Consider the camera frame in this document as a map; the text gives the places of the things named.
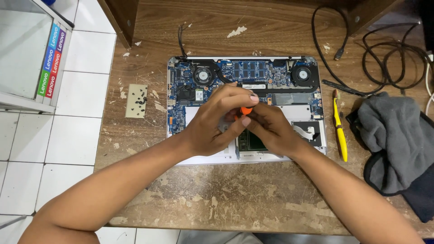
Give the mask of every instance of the wooden desk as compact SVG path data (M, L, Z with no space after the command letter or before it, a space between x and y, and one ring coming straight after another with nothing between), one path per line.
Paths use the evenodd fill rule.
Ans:
M318 57L311 34L311 8L277 3L239 2L222 6L216 1L182 4L145 2L139 5L135 42L126 50L116 44L112 73L105 104L95 170L128 157L162 141L166 135L166 68L171 56L180 55L178 25L192 24L184 31L184 48L192 55L291 55ZM373 90L376 85L363 74L361 36L350 39L340 61L332 58L345 34L343 23L330 21L336 15L321 11L316 19L320 46L329 46L330 66L355 89ZM246 31L227 38L239 26ZM374 36L373 43L381 36ZM420 36L413 36L419 42ZM386 50L377 50L379 54ZM369 59L368 69L378 74ZM412 82L422 64L407 58L403 83ZM320 76L332 80L319 60ZM391 73L400 74L397 57L390 60ZM145 119L126 119L126 99L121 92L129 84L147 84ZM355 175L362 177L369 153L354 140L348 123L343 122L349 148L349 161L339 159L332 125L332 89L322 86L327 126L328 156ZM399 96L392 87L385 91ZM407 90L421 109L428 100L424 84ZM358 107L361 98L342 93L339 105L344 115ZM422 224L401 196L387 198L419 231L432 237L434 223ZM306 234L349 232L323 201L312 182L293 162L248 165L206 165L173 167L139 194L110 224L123 227L176 228L225 231L266 231Z

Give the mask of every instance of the person's left hand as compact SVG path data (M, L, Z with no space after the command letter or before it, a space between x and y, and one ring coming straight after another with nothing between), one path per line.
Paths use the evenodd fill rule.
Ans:
M179 133L191 156L210 156L224 150L229 143L250 124L249 117L235 121L227 131L221 132L218 123L229 111L239 107L258 104L259 98L250 90L236 87L236 83L225 84L214 90L188 126Z

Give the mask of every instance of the laptop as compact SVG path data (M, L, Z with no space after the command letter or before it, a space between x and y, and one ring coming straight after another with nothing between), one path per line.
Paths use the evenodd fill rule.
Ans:
M167 137L185 129L212 91L225 83L253 90L260 102L279 107L300 136L327 153L318 63L310 56L188 56L168 61ZM230 123L220 121L219 129ZM177 165L281 162L291 159L267 150L244 130L227 148Z

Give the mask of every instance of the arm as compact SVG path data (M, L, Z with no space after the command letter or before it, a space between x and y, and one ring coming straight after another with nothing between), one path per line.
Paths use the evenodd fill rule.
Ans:
M424 243L408 221L379 193L295 134L279 108L258 104L253 111L254 119L247 128L261 138L269 150L292 158L300 165L361 243Z
M234 85L219 88L183 132L90 175L46 203L19 243L98 243L95 231L158 176L189 157L226 148L250 118L239 119L225 133L217 127L219 119L236 107L256 105L259 99L251 94Z

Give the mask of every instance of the cable connector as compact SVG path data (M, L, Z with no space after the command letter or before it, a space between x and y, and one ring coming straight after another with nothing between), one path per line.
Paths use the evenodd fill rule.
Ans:
M342 57L343 54L344 54L344 49L343 49L343 48L340 48L340 49L336 52L336 54L335 54L335 60L339 60L339 59L341 59L341 57Z

